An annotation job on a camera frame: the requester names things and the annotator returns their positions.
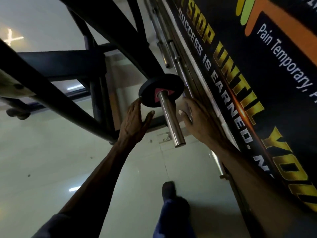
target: gold letter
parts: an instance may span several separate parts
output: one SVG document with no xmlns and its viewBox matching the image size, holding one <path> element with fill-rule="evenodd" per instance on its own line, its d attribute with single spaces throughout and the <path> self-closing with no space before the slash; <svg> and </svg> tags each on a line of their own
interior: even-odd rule
<svg viewBox="0 0 317 238">
<path fill-rule="evenodd" d="M 197 7 L 197 4 L 195 4 L 195 13 L 194 13 L 194 19 L 193 19 L 193 24 L 195 25 L 196 23 L 196 18 L 197 18 L 197 15 L 200 13 L 200 9 L 199 7 Z"/>
<path fill-rule="evenodd" d="M 197 32 L 199 33 L 200 36 L 202 36 L 204 33 L 204 30 L 206 27 L 206 22 L 207 21 L 206 21 L 204 15 L 201 13 L 199 16 L 198 22 L 197 22 L 197 26 L 196 26 Z"/>
<path fill-rule="evenodd" d="M 237 95 L 243 88 L 250 89 L 250 85 L 242 74 L 239 75 L 240 82 L 233 88 L 233 92 Z"/>
<path fill-rule="evenodd" d="M 290 184 L 288 188 L 292 192 L 293 195 L 305 195 L 305 196 L 315 196 L 317 197 L 317 190 L 313 185 L 304 185 L 304 184 Z M 317 212 L 317 204 L 304 202 L 309 208 L 313 211 Z"/>
<path fill-rule="evenodd" d="M 226 51 L 226 49 L 224 50 L 224 52 L 222 53 L 221 57 L 218 59 L 219 53 L 222 49 L 223 45 L 221 42 L 218 43 L 218 46 L 216 48 L 216 51 L 214 52 L 214 59 L 216 61 L 216 63 L 218 64 L 218 66 L 220 67 L 222 65 L 222 63 L 224 62 L 224 60 L 226 59 L 228 53 Z"/>
<path fill-rule="evenodd" d="M 261 139 L 261 140 L 266 148 L 270 148 L 274 146 L 274 147 L 282 148 L 292 152 L 291 148 L 288 146 L 286 142 L 277 141 L 281 137 L 283 137 L 281 133 L 278 131 L 276 127 L 274 127 L 270 136 L 267 139 Z"/>
<path fill-rule="evenodd" d="M 256 100 L 257 96 L 255 95 L 255 93 L 252 91 L 248 96 L 246 96 L 241 102 L 240 104 L 242 105 L 242 107 L 247 106 L 248 104 L 250 104 L 252 101 Z"/>
<path fill-rule="evenodd" d="M 232 70 L 233 67 L 233 60 L 231 59 L 231 57 L 229 56 L 229 59 L 227 60 L 227 62 L 224 64 L 224 67 L 222 68 L 222 73 L 224 75 L 226 75 L 227 73 L 227 82 L 231 83 L 231 81 L 237 76 L 237 74 L 240 72 L 240 70 L 238 69 L 237 66 L 235 66 Z"/>
<path fill-rule="evenodd" d="M 292 154 L 273 157 L 273 161 L 285 180 L 308 180 L 308 176 Z M 295 164 L 298 171 L 284 171 L 281 164 Z"/>
<path fill-rule="evenodd" d="M 189 0 L 188 1 L 188 9 L 187 9 L 187 16 L 190 18 L 190 19 L 192 19 L 192 15 L 193 15 L 193 7 L 194 7 L 194 5 L 195 5 L 195 2 L 194 2 L 194 0 Z"/>
<path fill-rule="evenodd" d="M 260 102 L 257 102 L 255 105 L 253 105 L 247 111 L 245 111 L 247 113 L 247 115 L 249 116 L 249 119 L 253 125 L 255 125 L 256 122 L 254 121 L 252 116 L 261 112 L 262 110 L 264 110 L 264 107 L 262 106 L 262 104 Z"/>
<path fill-rule="evenodd" d="M 211 44 L 214 37 L 215 37 L 215 32 L 212 30 L 211 26 L 208 24 L 204 37 L 203 37 L 203 42 L 206 42 L 206 40 L 208 39 L 209 44 Z"/>
</svg>

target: dark shoe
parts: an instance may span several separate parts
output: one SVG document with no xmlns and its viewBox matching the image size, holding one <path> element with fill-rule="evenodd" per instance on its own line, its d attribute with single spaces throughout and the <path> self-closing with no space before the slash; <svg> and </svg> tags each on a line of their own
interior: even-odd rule
<svg viewBox="0 0 317 238">
<path fill-rule="evenodd" d="M 165 182 L 162 186 L 162 196 L 163 200 L 175 199 L 176 198 L 176 188 L 174 181 Z"/>
</svg>

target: blue pants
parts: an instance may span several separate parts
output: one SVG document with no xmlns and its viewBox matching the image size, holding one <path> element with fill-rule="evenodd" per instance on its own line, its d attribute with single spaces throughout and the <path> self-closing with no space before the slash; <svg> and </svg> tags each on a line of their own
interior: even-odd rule
<svg viewBox="0 0 317 238">
<path fill-rule="evenodd" d="M 187 200 L 182 197 L 166 200 L 153 238 L 196 238 L 188 218 L 189 204 Z"/>
</svg>

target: person's left hand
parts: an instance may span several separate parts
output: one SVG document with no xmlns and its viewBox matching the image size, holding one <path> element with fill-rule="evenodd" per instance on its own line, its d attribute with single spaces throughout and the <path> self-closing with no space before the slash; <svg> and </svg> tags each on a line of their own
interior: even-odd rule
<svg viewBox="0 0 317 238">
<path fill-rule="evenodd" d="M 141 117 L 141 99 L 135 100 L 128 108 L 127 115 L 121 124 L 118 142 L 136 145 L 148 130 L 155 111 L 147 114 L 145 121 Z"/>
</svg>

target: yellow stripe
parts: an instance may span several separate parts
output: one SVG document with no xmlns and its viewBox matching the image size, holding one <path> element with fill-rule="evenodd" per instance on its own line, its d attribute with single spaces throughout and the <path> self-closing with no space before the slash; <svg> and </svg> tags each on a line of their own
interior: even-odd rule
<svg viewBox="0 0 317 238">
<path fill-rule="evenodd" d="M 240 16 L 241 15 L 244 1 L 245 0 L 238 0 L 237 8 L 236 8 L 236 16 Z"/>
<path fill-rule="evenodd" d="M 250 13 L 252 11 L 254 2 L 255 2 L 255 0 L 246 0 L 245 1 L 242 15 L 241 15 L 241 20 L 240 20 L 241 25 L 245 25 L 248 22 L 248 19 L 249 19 Z"/>
</svg>

